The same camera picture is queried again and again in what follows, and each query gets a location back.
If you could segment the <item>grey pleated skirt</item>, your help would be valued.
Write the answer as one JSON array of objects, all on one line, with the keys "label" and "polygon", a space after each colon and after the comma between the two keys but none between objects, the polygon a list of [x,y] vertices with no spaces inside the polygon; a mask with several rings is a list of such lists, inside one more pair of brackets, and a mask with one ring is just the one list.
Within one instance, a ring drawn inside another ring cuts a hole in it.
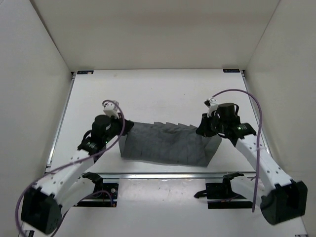
[{"label": "grey pleated skirt", "polygon": [[222,138],[196,134],[193,125],[135,122],[119,140],[120,156],[124,160],[208,167]]}]

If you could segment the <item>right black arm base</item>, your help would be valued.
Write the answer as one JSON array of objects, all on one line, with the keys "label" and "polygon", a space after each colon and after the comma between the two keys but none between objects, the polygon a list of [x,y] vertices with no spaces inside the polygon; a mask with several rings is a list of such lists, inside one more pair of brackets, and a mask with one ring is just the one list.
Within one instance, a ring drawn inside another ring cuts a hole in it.
[{"label": "right black arm base", "polygon": [[205,190],[195,193],[194,198],[207,198],[208,209],[251,209],[252,202],[232,190],[231,181],[237,177],[244,174],[229,173],[223,176],[222,182],[208,182]]}]

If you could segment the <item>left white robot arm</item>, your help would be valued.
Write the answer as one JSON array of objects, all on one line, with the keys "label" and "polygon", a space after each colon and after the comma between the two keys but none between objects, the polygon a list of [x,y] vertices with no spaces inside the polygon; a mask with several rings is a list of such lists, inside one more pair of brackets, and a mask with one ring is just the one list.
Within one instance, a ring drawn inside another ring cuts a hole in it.
[{"label": "left white robot arm", "polygon": [[45,235],[54,235],[71,207],[104,192],[102,177],[88,169],[113,138],[126,135],[133,126],[134,122],[122,116],[97,116],[69,158],[69,166],[53,171],[26,190],[21,220]]}]

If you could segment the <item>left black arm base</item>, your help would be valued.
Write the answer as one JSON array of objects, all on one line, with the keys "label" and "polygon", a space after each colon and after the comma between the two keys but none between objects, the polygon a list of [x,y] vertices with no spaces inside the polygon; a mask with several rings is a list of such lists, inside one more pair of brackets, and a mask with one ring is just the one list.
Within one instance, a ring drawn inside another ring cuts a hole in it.
[{"label": "left black arm base", "polygon": [[78,207],[117,207],[119,181],[104,179],[102,185],[95,186],[91,195],[81,200]]}]

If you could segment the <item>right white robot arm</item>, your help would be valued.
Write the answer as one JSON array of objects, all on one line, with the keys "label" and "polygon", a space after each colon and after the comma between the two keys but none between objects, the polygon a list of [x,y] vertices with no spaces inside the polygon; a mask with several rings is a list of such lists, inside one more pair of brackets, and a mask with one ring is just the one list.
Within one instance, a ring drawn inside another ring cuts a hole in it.
[{"label": "right white robot arm", "polygon": [[271,225],[276,225],[305,215],[308,188],[303,181],[294,181],[260,143],[254,128],[241,123],[239,106],[234,103],[220,104],[215,99],[205,101],[208,112],[202,115],[196,133],[203,137],[220,136],[247,159],[256,171],[263,187],[240,172],[223,176],[222,194],[228,198],[236,194],[252,200]]}]

